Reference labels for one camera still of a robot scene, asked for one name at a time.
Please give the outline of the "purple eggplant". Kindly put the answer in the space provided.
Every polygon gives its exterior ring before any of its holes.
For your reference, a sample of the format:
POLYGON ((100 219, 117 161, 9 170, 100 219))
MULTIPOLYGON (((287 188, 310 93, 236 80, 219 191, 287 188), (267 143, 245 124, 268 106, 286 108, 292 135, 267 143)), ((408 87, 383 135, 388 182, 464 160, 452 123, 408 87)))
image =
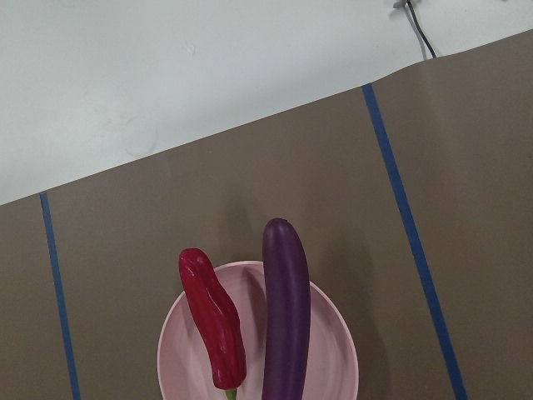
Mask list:
POLYGON ((274 218, 262 240, 266 289, 263 399, 301 399, 311 330, 311 289, 306 254, 295 228, 274 218))

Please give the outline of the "red chili pepper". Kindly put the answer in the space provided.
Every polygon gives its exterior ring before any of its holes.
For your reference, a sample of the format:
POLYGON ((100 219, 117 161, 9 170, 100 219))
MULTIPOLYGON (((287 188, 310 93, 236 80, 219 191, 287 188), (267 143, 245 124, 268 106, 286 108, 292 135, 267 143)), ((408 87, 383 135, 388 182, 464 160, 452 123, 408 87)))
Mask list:
POLYGON ((178 270, 192 319, 207 350, 213 384, 226 398, 236 399, 247 376, 237 308, 201 249, 182 250, 178 270))

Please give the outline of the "pink plate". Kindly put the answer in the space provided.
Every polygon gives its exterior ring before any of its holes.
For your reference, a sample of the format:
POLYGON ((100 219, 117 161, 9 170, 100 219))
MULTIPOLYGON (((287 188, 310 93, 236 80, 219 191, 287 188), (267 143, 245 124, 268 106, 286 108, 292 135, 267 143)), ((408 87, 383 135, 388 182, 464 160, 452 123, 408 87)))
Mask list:
MULTIPOLYGON (((267 302, 260 261, 232 262, 216 275, 235 303, 247 357, 247 377, 240 399, 262 396, 267 302)), ((223 399, 212 381, 212 369, 202 338, 181 294, 163 323, 157 350, 157 374, 165 399, 223 399)), ((311 336, 303 397, 355 399, 359 392, 356 348, 346 322, 331 299, 311 285, 311 336)))

